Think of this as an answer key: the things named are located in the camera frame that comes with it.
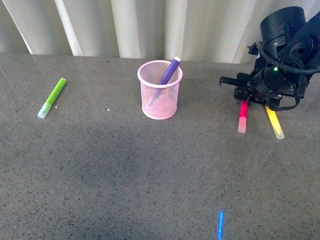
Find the white curtain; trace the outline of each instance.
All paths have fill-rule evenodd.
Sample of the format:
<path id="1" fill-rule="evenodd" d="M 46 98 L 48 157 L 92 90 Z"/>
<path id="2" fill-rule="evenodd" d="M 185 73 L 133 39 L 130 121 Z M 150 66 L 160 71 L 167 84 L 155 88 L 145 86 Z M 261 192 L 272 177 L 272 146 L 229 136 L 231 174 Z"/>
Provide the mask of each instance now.
<path id="1" fill-rule="evenodd" d="M 0 52 L 252 63 L 260 23 L 319 0 L 2 0 Z"/>

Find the yellow marker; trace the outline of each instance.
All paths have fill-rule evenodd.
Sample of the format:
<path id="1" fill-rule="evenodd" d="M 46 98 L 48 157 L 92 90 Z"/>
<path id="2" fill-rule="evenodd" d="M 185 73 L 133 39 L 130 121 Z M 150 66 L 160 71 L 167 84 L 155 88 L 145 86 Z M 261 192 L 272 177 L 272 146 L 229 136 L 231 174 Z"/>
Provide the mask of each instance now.
<path id="1" fill-rule="evenodd" d="M 284 139 L 285 135 L 280 126 L 279 120 L 277 118 L 276 112 L 272 111 L 268 106 L 265 106 L 265 110 L 268 113 L 271 125 L 273 127 L 276 139 Z"/>

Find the pink mesh pencil cup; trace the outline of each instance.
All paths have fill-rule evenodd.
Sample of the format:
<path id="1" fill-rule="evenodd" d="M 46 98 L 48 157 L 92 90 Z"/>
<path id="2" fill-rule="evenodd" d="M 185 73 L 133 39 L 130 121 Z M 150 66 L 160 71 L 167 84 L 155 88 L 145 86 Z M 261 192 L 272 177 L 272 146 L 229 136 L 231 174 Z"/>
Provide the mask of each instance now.
<path id="1" fill-rule="evenodd" d="M 152 119 L 167 119 L 177 111 L 179 83 L 182 70 L 178 67 L 169 82 L 159 85 L 171 62 L 165 60 L 149 61 L 138 70 L 141 86 L 142 111 Z"/>

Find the green highlighter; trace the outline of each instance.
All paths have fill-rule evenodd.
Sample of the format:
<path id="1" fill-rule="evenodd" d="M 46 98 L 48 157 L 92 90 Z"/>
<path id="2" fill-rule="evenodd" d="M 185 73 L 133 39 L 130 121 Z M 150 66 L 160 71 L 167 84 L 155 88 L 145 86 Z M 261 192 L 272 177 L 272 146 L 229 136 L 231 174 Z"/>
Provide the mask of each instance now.
<path id="1" fill-rule="evenodd" d="M 44 119 L 46 117 L 46 115 L 49 112 L 50 108 L 52 107 L 52 105 L 54 104 L 55 100 L 59 96 L 61 90 L 66 85 L 66 82 L 67 81 L 64 78 L 61 78 L 59 80 L 59 82 L 56 84 L 55 88 L 51 92 L 50 96 L 48 97 L 48 99 L 45 101 L 45 103 L 43 104 L 42 108 L 40 109 L 40 111 L 39 111 L 39 113 L 37 115 L 38 118 Z"/>

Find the speckled gray surface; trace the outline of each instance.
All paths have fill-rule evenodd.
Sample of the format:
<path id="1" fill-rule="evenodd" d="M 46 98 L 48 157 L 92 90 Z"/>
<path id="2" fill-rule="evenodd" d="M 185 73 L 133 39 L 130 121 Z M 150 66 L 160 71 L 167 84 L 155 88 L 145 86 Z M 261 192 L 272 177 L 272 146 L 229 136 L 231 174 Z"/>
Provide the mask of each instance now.
<path id="1" fill-rule="evenodd" d="M 145 62 L 0 54 L 0 239 L 212 240 L 221 209 L 224 240 L 320 239 L 320 77 L 278 113 L 276 140 L 257 104 L 238 133 L 233 87 L 218 85 L 251 65 L 182 62 L 178 110 L 154 120 Z"/>

